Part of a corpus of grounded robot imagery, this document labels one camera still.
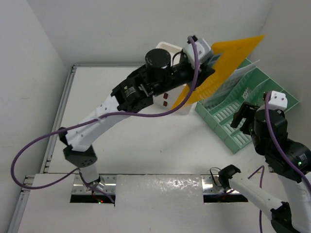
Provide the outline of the white three-drawer organizer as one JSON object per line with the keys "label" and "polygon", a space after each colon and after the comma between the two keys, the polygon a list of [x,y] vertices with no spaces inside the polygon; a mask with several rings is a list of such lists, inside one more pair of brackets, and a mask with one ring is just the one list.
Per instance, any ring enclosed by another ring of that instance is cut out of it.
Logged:
{"label": "white three-drawer organizer", "polygon": [[[175,46],[167,42],[159,42],[156,48],[164,49],[169,52],[169,54],[171,55],[172,66],[177,65],[179,63],[180,55],[178,54],[175,57],[175,59],[173,59],[173,56],[182,50],[181,47]],[[185,86],[186,85],[184,84],[182,86],[176,87],[173,90],[165,92],[164,94],[161,94],[157,97],[153,97],[154,104],[163,108],[165,112],[169,111],[173,107],[173,104],[176,102],[177,98],[179,97]],[[191,104],[186,105],[180,108],[178,111],[176,111],[176,113],[179,115],[187,115],[189,114],[191,108],[192,108]]]}

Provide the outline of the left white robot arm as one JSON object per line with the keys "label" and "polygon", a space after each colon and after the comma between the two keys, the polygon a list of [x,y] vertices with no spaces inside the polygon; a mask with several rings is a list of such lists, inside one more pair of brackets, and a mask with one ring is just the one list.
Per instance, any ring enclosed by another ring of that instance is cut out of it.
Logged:
{"label": "left white robot arm", "polygon": [[101,178],[96,169],[97,156],[93,142],[120,121],[140,116],[140,111],[153,105],[153,98],[177,87],[198,88],[215,69],[209,64],[211,49],[196,49],[190,45],[180,52],[176,65],[170,53],[161,48],[145,55],[145,64],[132,71],[125,80],[113,88],[106,100],[75,127],[63,129],[59,139],[66,145],[65,159],[79,168],[87,184],[98,183]]}

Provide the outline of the yellow folder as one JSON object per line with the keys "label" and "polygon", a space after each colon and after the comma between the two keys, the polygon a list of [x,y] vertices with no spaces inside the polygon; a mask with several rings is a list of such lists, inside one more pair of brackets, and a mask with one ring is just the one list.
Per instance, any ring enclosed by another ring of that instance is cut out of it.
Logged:
{"label": "yellow folder", "polygon": [[264,37],[265,35],[258,35],[245,39],[214,43],[211,48],[216,54],[221,55],[212,67],[215,73],[192,92],[185,105],[211,97]]}

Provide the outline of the clear sleeve with papers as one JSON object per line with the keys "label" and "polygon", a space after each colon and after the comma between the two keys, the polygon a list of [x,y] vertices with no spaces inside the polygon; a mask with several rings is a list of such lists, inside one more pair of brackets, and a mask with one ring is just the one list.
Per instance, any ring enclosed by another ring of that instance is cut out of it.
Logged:
{"label": "clear sleeve with papers", "polygon": [[248,65],[245,65],[247,62],[249,62],[249,60],[246,59],[241,64],[242,67],[236,69],[211,97],[204,99],[202,101],[202,104],[205,107],[210,107],[210,106],[218,105],[219,103],[221,103],[228,96],[228,94],[233,90],[233,88],[238,84],[240,79],[245,74],[247,74],[248,72],[256,68],[256,65],[259,61],[260,60],[257,60],[253,63],[251,62]]}

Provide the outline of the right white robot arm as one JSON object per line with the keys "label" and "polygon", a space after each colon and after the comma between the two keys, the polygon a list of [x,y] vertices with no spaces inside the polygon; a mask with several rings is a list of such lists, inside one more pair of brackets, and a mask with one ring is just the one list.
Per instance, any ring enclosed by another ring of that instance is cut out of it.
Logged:
{"label": "right white robot arm", "polygon": [[258,107],[243,103],[233,115],[231,127],[251,136],[255,151],[281,180],[287,200],[274,197],[245,178],[239,168],[228,165],[219,171],[224,189],[240,192],[267,216],[277,233],[311,231],[311,151],[288,138],[285,98],[268,100]]}

